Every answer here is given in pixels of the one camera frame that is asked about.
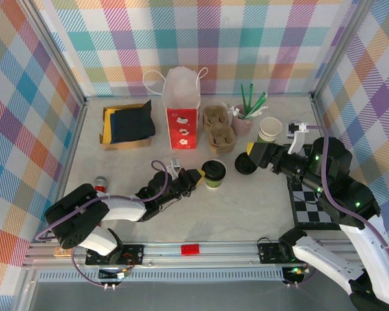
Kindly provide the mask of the yellow napkin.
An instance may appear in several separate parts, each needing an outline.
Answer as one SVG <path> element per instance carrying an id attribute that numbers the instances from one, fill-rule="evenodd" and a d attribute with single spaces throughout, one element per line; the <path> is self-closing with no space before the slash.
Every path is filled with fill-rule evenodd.
<path id="1" fill-rule="evenodd" d="M 110 144 L 112 141 L 112 126 L 111 126 L 111 115 L 115 112 L 114 108 L 106 108 L 104 109 L 104 129 L 102 134 L 102 143 Z"/>

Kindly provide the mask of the small controller board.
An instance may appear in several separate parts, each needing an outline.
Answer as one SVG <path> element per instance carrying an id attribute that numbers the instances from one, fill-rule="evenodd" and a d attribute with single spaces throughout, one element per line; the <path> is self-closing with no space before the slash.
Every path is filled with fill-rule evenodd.
<path id="1" fill-rule="evenodd" d="M 98 271 L 98 278 L 99 279 L 125 279 L 130 275 L 130 272 L 132 271 L 131 268 L 122 268 L 119 270 L 104 270 L 99 269 Z"/>
<path id="2" fill-rule="evenodd" d="M 286 276 L 296 276 L 296 275 L 305 275 L 309 273 L 309 268 L 305 267 L 286 267 L 283 268 L 284 277 Z"/>

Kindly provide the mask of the pink straw holder cup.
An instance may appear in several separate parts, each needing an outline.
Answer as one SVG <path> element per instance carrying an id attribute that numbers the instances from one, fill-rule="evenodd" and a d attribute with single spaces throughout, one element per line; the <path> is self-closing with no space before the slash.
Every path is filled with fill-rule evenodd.
<path id="1" fill-rule="evenodd" d="M 236 136 L 245 136 L 249 134 L 252 126 L 252 119 L 242 119 L 239 114 L 232 117 L 231 127 L 233 128 Z"/>

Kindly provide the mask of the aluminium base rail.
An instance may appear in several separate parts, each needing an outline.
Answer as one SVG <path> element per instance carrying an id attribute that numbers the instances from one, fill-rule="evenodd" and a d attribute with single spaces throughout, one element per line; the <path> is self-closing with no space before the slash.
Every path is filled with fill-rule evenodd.
<path id="1" fill-rule="evenodd" d="M 259 260 L 256 241 L 212 242 L 127 242 L 144 245 L 142 265 L 136 268 L 257 268 Z M 181 245 L 199 244 L 200 254 L 181 255 Z M 74 256 L 55 257 L 56 242 L 34 243 L 28 248 L 23 268 L 70 268 L 72 259 L 80 268 L 94 268 L 85 264 L 86 250 L 76 247 Z"/>

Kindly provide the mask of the black grey chessboard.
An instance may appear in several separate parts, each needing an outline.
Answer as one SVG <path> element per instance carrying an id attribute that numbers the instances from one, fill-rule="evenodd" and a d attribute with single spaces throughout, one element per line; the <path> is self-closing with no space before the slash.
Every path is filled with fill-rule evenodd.
<path id="1" fill-rule="evenodd" d="M 339 226 L 318 205 L 318 194 L 287 177 L 294 225 L 302 230 L 339 230 Z"/>

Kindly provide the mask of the white wrapped straw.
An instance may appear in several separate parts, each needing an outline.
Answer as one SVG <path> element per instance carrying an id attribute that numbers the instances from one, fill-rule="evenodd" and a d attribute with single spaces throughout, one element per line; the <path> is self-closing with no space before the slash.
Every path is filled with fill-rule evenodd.
<path id="1" fill-rule="evenodd" d="M 245 116 L 245 119 L 252 119 L 255 118 L 263 113 L 265 109 L 267 109 L 268 106 L 261 106 L 260 108 L 256 109 L 255 111 L 252 111 L 248 115 Z"/>

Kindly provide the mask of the white red paper bag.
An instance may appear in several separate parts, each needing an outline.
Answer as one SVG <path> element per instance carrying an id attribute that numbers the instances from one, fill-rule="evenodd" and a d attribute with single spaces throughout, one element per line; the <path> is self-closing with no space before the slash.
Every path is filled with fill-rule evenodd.
<path id="1" fill-rule="evenodd" d="M 200 114 L 200 80 L 208 74 L 207 67 L 199 72 L 179 66 L 163 76 L 159 71 L 143 73 L 143 85 L 155 95 L 162 97 L 167 120 L 169 141 L 172 149 L 195 149 Z M 163 79 L 162 92 L 151 89 L 146 81 L 149 74 L 157 74 Z"/>

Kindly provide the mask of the aluminium frame side rail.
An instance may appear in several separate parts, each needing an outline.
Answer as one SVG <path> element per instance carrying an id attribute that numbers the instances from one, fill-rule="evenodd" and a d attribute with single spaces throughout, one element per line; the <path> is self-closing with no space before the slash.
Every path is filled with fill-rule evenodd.
<path id="1" fill-rule="evenodd" d="M 315 96 L 313 94 L 311 94 L 310 100 L 311 100 L 312 111 L 314 113 L 314 118 L 316 120 L 317 126 L 319 126 L 321 128 L 325 128 L 322 114 L 320 113 L 320 110 L 319 110 L 319 107 L 317 104 L 317 99 L 315 98 Z"/>
<path id="2" fill-rule="evenodd" d="M 79 109 L 78 118 L 75 123 L 75 127 L 73 128 L 72 131 L 68 149 L 64 153 L 64 156 L 62 158 L 64 160 L 64 164 L 62 165 L 62 168 L 60 170 L 60 174 L 58 176 L 56 185 L 51 189 L 50 198 L 47 200 L 46 204 L 44 205 L 43 211 L 40 214 L 40 222 L 38 224 L 37 231 L 35 232 L 31 240 L 32 243 L 47 242 L 48 240 L 51 240 L 51 238 L 48 238 L 48 233 L 46 231 L 41 234 L 41 239 L 39 241 L 36 240 L 36 236 L 47 227 L 47 222 L 45 221 L 45 216 L 44 216 L 45 211 L 52 204 L 56 203 L 59 199 L 61 199 L 64 196 L 64 192 L 67 188 L 67 182 L 73 165 L 75 152 L 77 150 L 78 141 L 84 125 L 87 110 L 88 110 L 88 106 L 86 104 L 83 104 Z"/>

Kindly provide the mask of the aluminium frame post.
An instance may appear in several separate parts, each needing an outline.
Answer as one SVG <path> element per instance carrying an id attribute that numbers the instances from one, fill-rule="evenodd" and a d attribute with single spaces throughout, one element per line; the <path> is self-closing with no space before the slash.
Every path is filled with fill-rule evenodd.
<path id="1" fill-rule="evenodd" d="M 69 90 L 74 94 L 74 97 L 81 105 L 86 105 L 86 96 L 79 83 L 77 82 L 72 70 L 68 66 L 59 46 L 57 45 L 51 31 L 45 23 L 40 11 L 38 10 L 34 0 L 16 0 L 22 11 L 25 13 L 28 20 L 32 23 L 35 33 L 38 35 L 46 51 L 51 59 L 55 62 L 55 66 L 59 70 L 62 78 L 65 80 Z"/>
<path id="2" fill-rule="evenodd" d="M 327 50 L 325 60 L 322 62 L 322 66 L 316 75 L 316 84 L 311 93 L 314 103 L 321 98 L 324 89 L 332 79 L 334 71 L 374 2 L 375 0 L 351 0 L 346 14 L 338 26 L 338 30 L 333 32 L 335 36 Z"/>

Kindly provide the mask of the black napkin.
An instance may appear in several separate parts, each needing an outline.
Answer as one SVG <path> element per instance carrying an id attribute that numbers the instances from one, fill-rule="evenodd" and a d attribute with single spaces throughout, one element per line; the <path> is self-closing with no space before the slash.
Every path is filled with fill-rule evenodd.
<path id="1" fill-rule="evenodd" d="M 115 143 L 148 139 L 156 134 L 149 100 L 141 107 L 116 110 Z"/>

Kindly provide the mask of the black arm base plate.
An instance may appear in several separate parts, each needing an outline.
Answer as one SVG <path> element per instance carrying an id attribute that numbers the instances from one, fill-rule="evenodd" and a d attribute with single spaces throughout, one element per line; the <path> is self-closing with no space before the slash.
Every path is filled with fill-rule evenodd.
<path id="1" fill-rule="evenodd" d="M 258 244 L 259 260 L 261 264 L 304 264 L 298 259 L 288 259 L 280 250 L 278 243 L 264 242 Z"/>
<path id="2" fill-rule="evenodd" d="M 116 247 L 110 254 L 102 256 L 96 251 L 86 250 L 85 264 L 87 266 L 135 266 L 142 265 L 144 245 L 123 244 Z"/>

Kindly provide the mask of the white paper stirrers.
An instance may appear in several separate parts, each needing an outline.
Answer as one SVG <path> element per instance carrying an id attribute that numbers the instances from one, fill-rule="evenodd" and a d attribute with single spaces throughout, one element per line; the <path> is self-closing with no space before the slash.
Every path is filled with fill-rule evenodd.
<path id="1" fill-rule="evenodd" d="M 228 113 L 232 113 L 234 117 L 240 117 L 241 119 L 244 118 L 244 115 L 240 112 L 239 108 L 236 108 L 235 106 L 229 106 L 224 102 L 221 102 L 221 104 L 227 108 Z"/>

